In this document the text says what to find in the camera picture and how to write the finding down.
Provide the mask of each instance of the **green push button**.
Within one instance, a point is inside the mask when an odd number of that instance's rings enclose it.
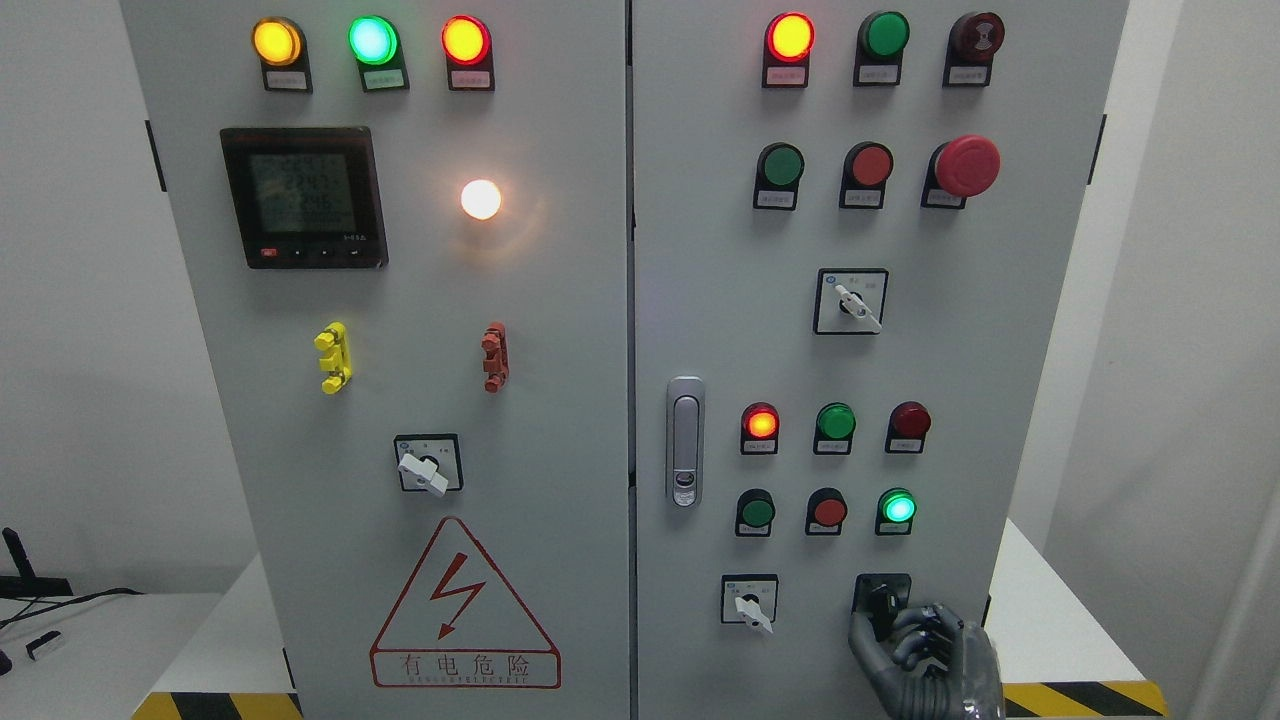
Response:
[[[753,528],[763,528],[773,521],[773,503],[753,500],[742,506],[742,521]]]
[[[791,184],[800,179],[803,172],[804,158],[790,145],[780,145],[764,156],[764,179],[773,184]]]
[[[845,439],[856,427],[854,410],[844,402],[832,402],[818,413],[818,430],[831,439]]]
[[[911,26],[902,13],[877,13],[863,26],[863,50],[876,58],[887,59],[906,47]]]

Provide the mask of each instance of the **red indicator light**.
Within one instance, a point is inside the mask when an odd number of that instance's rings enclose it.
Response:
[[[778,433],[778,411],[768,402],[756,402],[742,413],[742,429],[756,439],[771,438]]]
[[[893,409],[890,424],[899,436],[918,439],[929,432],[933,418],[919,402],[904,402]]]
[[[489,28],[471,15],[456,15],[444,23],[440,44],[451,60],[460,65],[475,65],[485,59],[493,38]]]
[[[803,13],[782,13],[769,23],[764,38],[769,53],[778,60],[804,60],[813,50],[813,20]]]

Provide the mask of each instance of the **black stand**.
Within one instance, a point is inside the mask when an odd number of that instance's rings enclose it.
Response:
[[[18,533],[13,528],[5,528],[3,534],[4,543],[9,546],[13,564],[18,568],[18,575],[0,575],[0,597],[12,600],[74,594],[67,578],[40,578],[36,575],[36,570],[31,568],[31,560],[27,559],[27,551],[22,547],[22,541],[18,539]]]

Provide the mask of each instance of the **lcd display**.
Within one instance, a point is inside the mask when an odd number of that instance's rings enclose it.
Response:
[[[262,231],[355,232],[347,158],[280,154],[248,158]]]

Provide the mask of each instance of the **electrical hazard symbol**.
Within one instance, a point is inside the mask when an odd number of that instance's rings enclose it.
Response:
[[[369,661],[380,688],[561,687],[556,643],[453,516],[435,528]]]

